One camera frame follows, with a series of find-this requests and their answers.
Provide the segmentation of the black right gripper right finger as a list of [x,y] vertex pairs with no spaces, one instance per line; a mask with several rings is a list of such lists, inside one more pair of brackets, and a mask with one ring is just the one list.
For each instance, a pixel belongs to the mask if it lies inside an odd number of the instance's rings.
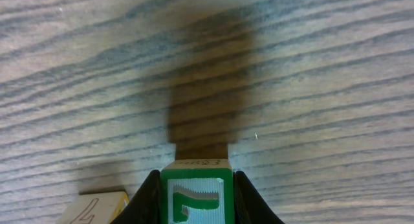
[[285,224],[242,171],[234,172],[235,224]]

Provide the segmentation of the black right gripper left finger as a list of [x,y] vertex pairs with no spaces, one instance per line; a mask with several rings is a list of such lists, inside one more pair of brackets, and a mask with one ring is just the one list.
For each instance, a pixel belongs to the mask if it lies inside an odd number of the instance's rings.
[[153,170],[111,224],[160,224],[160,200],[160,171]]

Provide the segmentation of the wooden cube with hook drawing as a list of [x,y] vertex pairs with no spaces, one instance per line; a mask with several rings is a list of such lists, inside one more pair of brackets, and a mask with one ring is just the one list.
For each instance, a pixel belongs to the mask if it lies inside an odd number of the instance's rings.
[[123,191],[79,195],[56,224],[109,224],[128,204]]

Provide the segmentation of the green number seven cube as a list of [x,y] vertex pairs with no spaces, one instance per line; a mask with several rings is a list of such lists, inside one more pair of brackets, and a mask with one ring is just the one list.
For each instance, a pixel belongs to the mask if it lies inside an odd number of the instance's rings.
[[227,159],[177,160],[161,170],[160,222],[234,224],[233,170]]

